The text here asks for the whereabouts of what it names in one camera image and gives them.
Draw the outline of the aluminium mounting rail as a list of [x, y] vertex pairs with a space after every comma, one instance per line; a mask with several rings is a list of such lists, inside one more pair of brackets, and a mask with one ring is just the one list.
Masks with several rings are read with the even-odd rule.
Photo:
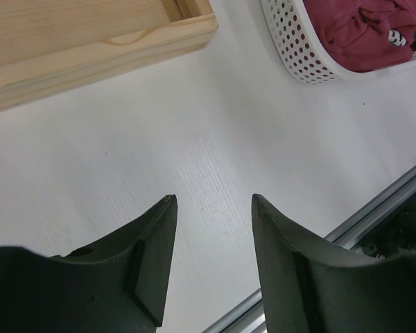
[[337, 246], [362, 253], [356, 249], [362, 238], [415, 192], [416, 165], [341, 223], [325, 239]]

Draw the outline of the black white striped garment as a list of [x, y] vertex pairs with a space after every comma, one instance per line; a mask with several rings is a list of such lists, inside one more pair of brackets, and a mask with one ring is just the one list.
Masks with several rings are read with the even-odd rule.
[[397, 30], [390, 30], [388, 34], [388, 40], [393, 46], [406, 46], [406, 38]]

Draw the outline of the wooden clothes rack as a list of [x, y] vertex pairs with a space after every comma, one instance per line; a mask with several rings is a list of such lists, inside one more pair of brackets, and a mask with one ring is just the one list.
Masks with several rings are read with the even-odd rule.
[[0, 1], [0, 111], [196, 51], [208, 1]]

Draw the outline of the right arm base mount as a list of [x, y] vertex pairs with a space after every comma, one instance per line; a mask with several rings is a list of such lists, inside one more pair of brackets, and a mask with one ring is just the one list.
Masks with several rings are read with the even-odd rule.
[[364, 236], [356, 249], [377, 259], [416, 253], [416, 192]]

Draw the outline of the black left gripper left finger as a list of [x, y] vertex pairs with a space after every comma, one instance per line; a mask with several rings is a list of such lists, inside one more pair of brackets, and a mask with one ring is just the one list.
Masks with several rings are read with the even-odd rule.
[[0, 246], [0, 332], [155, 332], [164, 320], [177, 198], [67, 256]]

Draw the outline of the white perforated plastic basket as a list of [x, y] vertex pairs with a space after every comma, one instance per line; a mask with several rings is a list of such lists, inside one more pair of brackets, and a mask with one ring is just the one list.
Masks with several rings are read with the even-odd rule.
[[305, 1], [262, 1], [261, 7], [279, 57], [298, 82], [319, 85], [337, 80], [362, 81], [416, 67], [416, 33], [408, 62], [355, 72], [340, 66], [324, 49], [304, 6]]

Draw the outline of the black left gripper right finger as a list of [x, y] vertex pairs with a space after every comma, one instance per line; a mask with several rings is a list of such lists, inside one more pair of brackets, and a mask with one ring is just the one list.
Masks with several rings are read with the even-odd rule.
[[259, 194], [252, 231], [269, 332], [416, 332], [416, 254], [347, 250]]

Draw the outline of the red tank top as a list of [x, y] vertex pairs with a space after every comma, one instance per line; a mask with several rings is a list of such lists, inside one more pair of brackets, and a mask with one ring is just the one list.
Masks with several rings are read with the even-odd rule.
[[[408, 62], [413, 56], [416, 1], [305, 1], [316, 35], [342, 67], [366, 72]], [[393, 46], [390, 30], [406, 46]]]

